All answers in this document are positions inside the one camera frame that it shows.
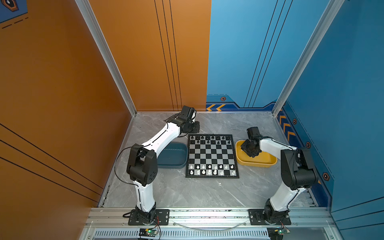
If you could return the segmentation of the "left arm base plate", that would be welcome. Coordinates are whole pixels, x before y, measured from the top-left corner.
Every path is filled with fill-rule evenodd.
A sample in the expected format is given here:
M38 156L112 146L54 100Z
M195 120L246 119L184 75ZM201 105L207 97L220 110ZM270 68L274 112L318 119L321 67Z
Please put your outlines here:
M149 213L141 210L132 210L128 221L129 226L167 226L169 224L170 210L156 209Z

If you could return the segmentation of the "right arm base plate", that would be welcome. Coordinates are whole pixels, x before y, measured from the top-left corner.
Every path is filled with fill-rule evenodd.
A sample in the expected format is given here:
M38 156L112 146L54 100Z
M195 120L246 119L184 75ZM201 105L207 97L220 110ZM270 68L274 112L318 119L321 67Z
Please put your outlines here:
M289 210L277 212L274 210L249 209L249 219L253 226L256 225L286 225L292 224Z

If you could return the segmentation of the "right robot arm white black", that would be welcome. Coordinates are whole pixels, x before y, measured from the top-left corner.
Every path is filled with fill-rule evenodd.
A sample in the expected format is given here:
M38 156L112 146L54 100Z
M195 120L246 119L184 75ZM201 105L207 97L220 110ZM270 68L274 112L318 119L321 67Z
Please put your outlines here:
M254 216L267 225L281 224L289 219L291 203L318 180L317 169L310 150L277 142L260 134L258 127L247 129L248 139L241 149L249 157L268 153L281 161L282 184L276 193L266 201L262 215Z

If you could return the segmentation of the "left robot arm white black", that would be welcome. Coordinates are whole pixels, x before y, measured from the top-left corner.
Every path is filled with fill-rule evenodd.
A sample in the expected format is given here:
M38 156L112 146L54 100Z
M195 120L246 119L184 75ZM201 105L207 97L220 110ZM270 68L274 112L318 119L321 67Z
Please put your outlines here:
M158 174L158 156L180 134L199 132L200 123L195 120L196 114L194 108L183 106L181 112L165 120L164 127L152 138L131 147L127 174L133 181L137 195L134 214L145 224L151 224L156 217L152 183Z

